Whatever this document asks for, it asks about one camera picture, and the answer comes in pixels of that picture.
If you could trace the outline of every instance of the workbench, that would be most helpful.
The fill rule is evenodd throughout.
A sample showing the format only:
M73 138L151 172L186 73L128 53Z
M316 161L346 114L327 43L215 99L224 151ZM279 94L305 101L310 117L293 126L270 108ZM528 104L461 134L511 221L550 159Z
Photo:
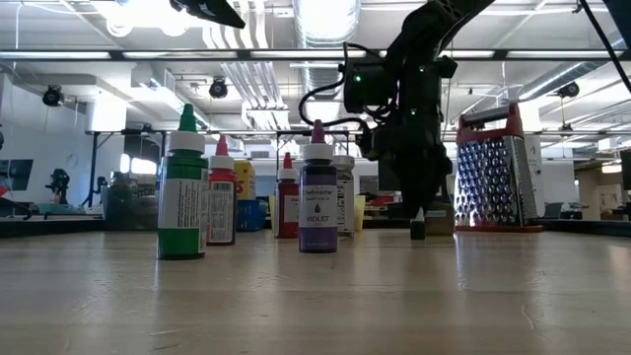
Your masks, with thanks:
M631 351L631 240L408 235L302 254L239 234L191 261L156 260L150 233L0 240L0 353Z

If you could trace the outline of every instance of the metal grater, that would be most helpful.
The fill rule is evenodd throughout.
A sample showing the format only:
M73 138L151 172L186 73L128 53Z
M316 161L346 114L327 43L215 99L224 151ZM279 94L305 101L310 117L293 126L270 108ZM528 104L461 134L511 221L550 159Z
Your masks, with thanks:
M482 130L506 119L506 127ZM516 104L464 115L457 132L456 229L519 231L537 218Z

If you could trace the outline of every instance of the ceiling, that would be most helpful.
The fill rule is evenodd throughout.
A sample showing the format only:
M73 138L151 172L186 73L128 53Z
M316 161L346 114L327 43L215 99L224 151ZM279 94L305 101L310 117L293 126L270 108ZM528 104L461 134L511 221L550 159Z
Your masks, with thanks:
M15 49L177 49L208 48L200 28L190 28L181 36L165 35L157 28L134 28L125 37L108 34L105 17L95 5L107 1L19 1L0 0L0 48ZM353 41L372 48L386 48L398 35L406 15L422 1L363 0L359 25ZM617 29L600 1L591 1L596 16L607 34L616 36ZM298 41L292 2L268 0L264 3L265 34L272 48L295 48ZM498 0L485 13L460 31L452 44L455 49L528 48L528 49L595 49L602 48L596 32L584 13L572 14L576 0ZM273 72L284 104L289 110L289 123L300 126L298 100L304 93L302 69L291 68L292 62L274 62ZM471 108L484 95L497 95L479 103L477 108L494 106L511 91L542 74L555 69L560 62L460 62L455 77L444 83L443 111L450 121ZM242 119L243 100L233 86L225 99L211 99L208 94L213 77L226 76L217 62L168 62L149 64L150 72L162 76L169 70L176 80L175 91L184 102L193 103L214 127L249 129ZM92 75L111 86L121 97L131 98L128 120L147 121L156 127L173 127L177 114L156 99L140 95L143 88L135 80L133 62L63 63L20 62L18 72L31 74ZM607 107L631 99L619 83L611 64L577 80L581 94L566 100L563 109L558 98L543 97L536 101L541 126L556 129L566 120L586 117ZM88 89L82 100L89 101L94 88ZM606 114L581 126L580 129L600 130L629 120L627 109ZM574 144L593 142L595 138L578 139Z

